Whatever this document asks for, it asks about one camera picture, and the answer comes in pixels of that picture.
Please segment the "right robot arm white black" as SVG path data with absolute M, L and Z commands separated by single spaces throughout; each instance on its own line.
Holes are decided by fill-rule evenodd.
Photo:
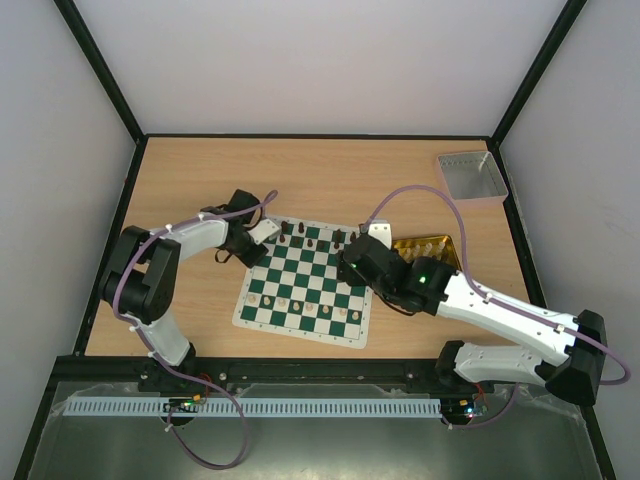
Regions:
M 436 379 L 455 392 L 484 381 L 538 385 L 566 402 L 592 406 L 601 384 L 606 331 L 601 315 L 545 310 L 483 285 L 435 257 L 405 260 L 380 240 L 363 234 L 337 254 L 338 278 L 366 286 L 409 316 L 426 313 L 491 331 L 512 346 L 449 341 L 436 363 Z

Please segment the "green white chess board mat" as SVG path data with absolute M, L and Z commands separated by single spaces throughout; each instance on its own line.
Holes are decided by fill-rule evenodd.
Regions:
M 357 227 L 273 216 L 279 236 L 264 242 L 267 255 L 245 274 L 232 323 L 236 327 L 352 349 L 366 346 L 373 291 L 337 279 L 337 253 Z M 252 306 L 248 297 L 254 294 Z M 265 296 L 271 305 L 264 306 Z M 278 308 L 278 299 L 286 309 Z

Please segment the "gold tin tray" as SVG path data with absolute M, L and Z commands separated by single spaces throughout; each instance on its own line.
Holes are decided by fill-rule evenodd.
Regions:
M 428 257 L 444 262 L 456 270 L 462 269 L 453 239 L 449 235 L 395 239 L 392 241 L 392 250 L 398 253 L 407 264 L 420 257 Z

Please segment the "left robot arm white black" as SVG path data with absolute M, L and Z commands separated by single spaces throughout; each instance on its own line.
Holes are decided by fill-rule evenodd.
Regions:
M 248 269 L 257 266 L 268 252 L 266 242 L 281 233 L 265 213 L 277 195 L 272 190 L 260 200 L 238 189 L 229 202 L 205 207 L 184 221 L 122 231 L 99 282 L 100 299 L 129 324 L 157 362 L 178 367 L 195 354 L 170 311 L 180 264 L 214 249 Z

